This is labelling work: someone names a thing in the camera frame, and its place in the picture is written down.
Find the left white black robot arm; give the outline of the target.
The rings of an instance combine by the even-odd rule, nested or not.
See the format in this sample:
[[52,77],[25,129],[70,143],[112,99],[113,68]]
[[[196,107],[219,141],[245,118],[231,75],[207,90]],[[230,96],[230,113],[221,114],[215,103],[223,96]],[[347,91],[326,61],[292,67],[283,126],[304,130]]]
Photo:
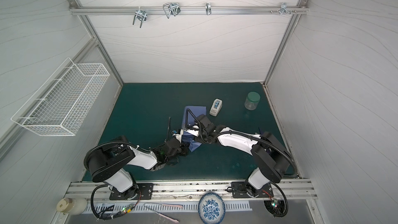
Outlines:
[[90,172],[92,181],[108,185],[118,200],[132,199],[140,188],[124,167],[136,166],[148,171],[158,171],[170,166],[172,162],[177,162],[178,157],[188,155],[188,132],[181,129],[177,132],[168,130],[168,134],[172,136],[151,149],[132,145],[126,136],[119,136],[90,149],[84,158],[84,166]]

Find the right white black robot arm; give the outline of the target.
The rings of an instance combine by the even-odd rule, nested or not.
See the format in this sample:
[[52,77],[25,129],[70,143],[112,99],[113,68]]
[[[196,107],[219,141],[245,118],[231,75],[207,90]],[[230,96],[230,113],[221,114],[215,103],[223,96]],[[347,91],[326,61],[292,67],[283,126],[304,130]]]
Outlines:
[[197,117],[189,108],[185,115],[185,130],[194,136],[196,142],[232,147],[252,155],[257,167],[243,184],[249,197],[257,197],[269,183],[280,183],[290,167],[293,173],[289,177],[297,177],[298,169],[291,153],[272,133],[251,135],[225,125],[215,125],[206,115]]

